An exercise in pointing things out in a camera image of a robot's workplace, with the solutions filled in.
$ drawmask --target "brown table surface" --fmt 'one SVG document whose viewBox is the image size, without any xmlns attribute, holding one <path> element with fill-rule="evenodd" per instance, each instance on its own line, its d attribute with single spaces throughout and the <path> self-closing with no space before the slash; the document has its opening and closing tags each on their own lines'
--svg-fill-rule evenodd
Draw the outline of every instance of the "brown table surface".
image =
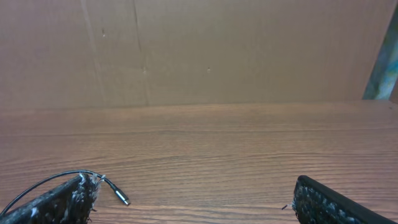
<svg viewBox="0 0 398 224">
<path fill-rule="evenodd" d="M 6 111 L 0 150 L 0 208 L 47 176 L 89 169 L 131 199 L 103 184 L 93 223 L 298 223 L 280 208 L 304 174 L 398 222 L 388 101 Z"/>
</svg>

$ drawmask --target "black cable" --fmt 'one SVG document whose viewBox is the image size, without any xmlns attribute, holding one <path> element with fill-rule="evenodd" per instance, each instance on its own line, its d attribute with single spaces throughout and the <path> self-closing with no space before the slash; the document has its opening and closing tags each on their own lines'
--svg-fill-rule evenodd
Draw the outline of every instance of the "black cable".
<svg viewBox="0 0 398 224">
<path fill-rule="evenodd" d="M 98 174 L 96 172 L 90 171 L 90 170 L 69 170 L 69 171 L 65 171 L 59 174 L 55 174 L 52 175 L 51 177 L 47 177 L 44 180 L 41 180 L 39 182 L 37 182 L 36 184 L 34 184 L 33 186 L 29 187 L 28 189 L 26 189 L 25 191 L 23 191 L 21 194 L 19 194 L 16 198 L 14 198 L 1 212 L 0 214 L 0 218 L 5 216 L 6 212 L 19 200 L 21 199 L 23 196 L 25 196 L 26 194 L 28 194 L 30 191 L 32 191 L 33 189 L 35 189 L 36 187 L 46 183 L 47 181 L 50 181 L 52 179 L 55 179 L 57 177 L 61 177 L 64 175 L 68 175 L 68 174 L 91 174 L 91 175 L 96 175 L 99 178 L 102 178 L 103 176 L 101 174 Z M 108 178 L 103 178 L 104 181 L 109 184 L 109 186 L 112 188 L 112 190 L 114 191 L 114 193 L 116 194 L 116 196 L 118 196 L 118 198 L 127 206 L 130 205 L 130 200 L 127 197 L 127 195 L 125 193 L 123 193 L 122 190 L 120 190 L 116 185 L 114 185 Z"/>
</svg>

